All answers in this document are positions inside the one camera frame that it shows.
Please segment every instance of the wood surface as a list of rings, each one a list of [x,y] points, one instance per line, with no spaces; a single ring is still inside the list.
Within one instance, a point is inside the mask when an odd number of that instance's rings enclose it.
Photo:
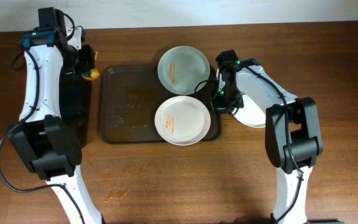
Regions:
[[[0,138],[17,122],[24,101],[25,69],[11,69],[21,37],[0,33]],[[87,30],[86,42],[99,52],[101,71],[157,64],[178,45],[201,50],[214,67],[214,58],[227,49],[259,59],[282,87],[318,105],[324,152],[308,184],[308,219],[358,223],[358,22]],[[100,86],[101,79],[93,83],[81,166],[107,223],[219,223],[270,216],[276,173],[265,153],[263,129],[225,115],[223,133],[213,142],[108,145],[97,130]],[[1,163],[16,187],[44,184],[27,171],[9,142]],[[68,219],[51,190],[17,194],[0,180],[0,223]]]

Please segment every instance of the black bracket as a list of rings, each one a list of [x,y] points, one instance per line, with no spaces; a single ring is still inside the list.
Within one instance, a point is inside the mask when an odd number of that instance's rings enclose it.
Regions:
[[[291,132],[290,145],[299,167],[311,167],[323,152],[323,140],[318,119],[317,106],[310,97],[296,99],[288,105],[289,122],[301,124],[301,128]],[[281,167],[291,174],[295,169],[285,139],[284,106],[273,105],[266,109],[265,147],[268,158],[275,167]]]
[[[42,180],[74,175],[75,166],[82,160],[81,146],[62,119],[46,115],[42,121],[19,126],[9,139],[31,173],[38,173]]]

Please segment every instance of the rectangular black tray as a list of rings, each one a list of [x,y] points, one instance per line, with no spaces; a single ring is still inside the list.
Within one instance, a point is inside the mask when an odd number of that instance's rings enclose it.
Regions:
[[[103,74],[100,135],[110,144],[164,142],[154,126],[157,108],[176,96],[160,83],[155,65],[116,66]],[[211,67],[210,77],[215,76]],[[205,85],[198,92],[209,98],[213,85]],[[221,134],[220,114],[211,112],[211,127],[203,141],[212,141]]]

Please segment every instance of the brown tabletop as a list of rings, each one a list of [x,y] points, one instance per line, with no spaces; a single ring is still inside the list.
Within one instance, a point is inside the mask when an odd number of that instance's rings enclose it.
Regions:
[[[97,67],[157,64],[171,47],[196,47],[216,67],[220,51],[255,57],[284,89],[312,97],[319,109],[324,152],[308,184],[309,220],[358,223],[358,22],[259,24],[87,30],[99,51]],[[0,33],[0,138],[21,112],[26,71],[11,69],[18,32]],[[97,130],[101,80],[93,82],[88,144],[82,172],[107,223],[219,223],[268,218],[276,173],[264,130],[223,116],[213,142],[108,145]],[[10,143],[2,149],[5,175],[19,188],[45,182],[30,174]],[[0,223],[68,223],[52,190],[18,194],[0,180]]]

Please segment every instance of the wooden table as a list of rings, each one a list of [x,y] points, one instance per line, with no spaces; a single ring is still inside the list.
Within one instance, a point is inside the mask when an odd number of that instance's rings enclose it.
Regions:
[[[11,70],[20,33],[0,33],[0,138],[15,123],[25,94],[25,69]],[[308,185],[310,220],[358,223],[358,22],[259,24],[153,29],[87,30],[99,51],[98,68],[156,64],[178,45],[200,49],[211,65],[220,51],[259,59],[286,90],[317,102],[324,152]],[[98,136],[100,80],[93,83],[88,145],[82,171],[107,223],[219,223],[268,218],[276,173],[264,130],[223,116],[213,142],[108,145]],[[44,184],[30,174],[10,143],[2,169],[20,188]],[[51,190],[17,194],[0,180],[0,223],[68,223]]]

